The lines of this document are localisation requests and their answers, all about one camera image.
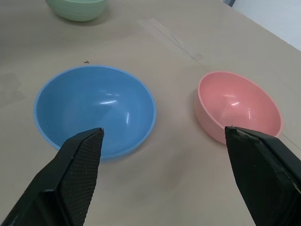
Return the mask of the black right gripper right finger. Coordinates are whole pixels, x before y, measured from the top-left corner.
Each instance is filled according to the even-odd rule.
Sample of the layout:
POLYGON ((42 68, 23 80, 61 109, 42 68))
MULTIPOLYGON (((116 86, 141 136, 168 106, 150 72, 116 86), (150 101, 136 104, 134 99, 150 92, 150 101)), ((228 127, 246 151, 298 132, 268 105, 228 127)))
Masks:
POLYGON ((225 127, 238 189, 257 226, 301 224, 301 161, 277 137, 225 127))

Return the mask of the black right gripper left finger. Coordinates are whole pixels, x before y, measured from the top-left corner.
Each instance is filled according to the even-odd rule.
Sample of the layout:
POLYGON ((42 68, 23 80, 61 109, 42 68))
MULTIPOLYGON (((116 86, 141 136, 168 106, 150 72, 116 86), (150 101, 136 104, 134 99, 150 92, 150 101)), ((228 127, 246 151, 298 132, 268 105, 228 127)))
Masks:
POLYGON ((67 139, 36 174, 2 222, 3 226, 81 226, 96 186, 102 128, 67 139))

